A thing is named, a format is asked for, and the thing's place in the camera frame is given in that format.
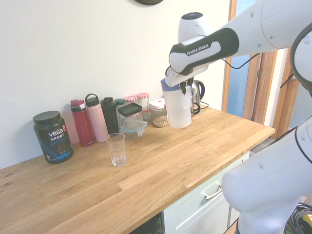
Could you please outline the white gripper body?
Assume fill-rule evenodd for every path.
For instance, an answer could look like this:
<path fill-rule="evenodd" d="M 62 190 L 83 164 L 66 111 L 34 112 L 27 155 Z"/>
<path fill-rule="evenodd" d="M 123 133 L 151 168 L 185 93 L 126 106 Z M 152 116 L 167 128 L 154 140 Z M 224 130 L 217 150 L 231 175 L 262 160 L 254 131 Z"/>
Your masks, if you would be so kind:
<path fill-rule="evenodd" d="M 209 64 L 203 64 L 201 66 L 197 66 L 193 69 L 193 71 L 184 76 L 184 75 L 180 75 L 178 73 L 176 73 L 171 66 L 169 66 L 166 70 L 166 77 L 165 77 L 165 83 L 169 86 L 169 87 L 173 87 L 175 85 L 178 85 L 204 71 L 206 71 L 208 69 Z"/>

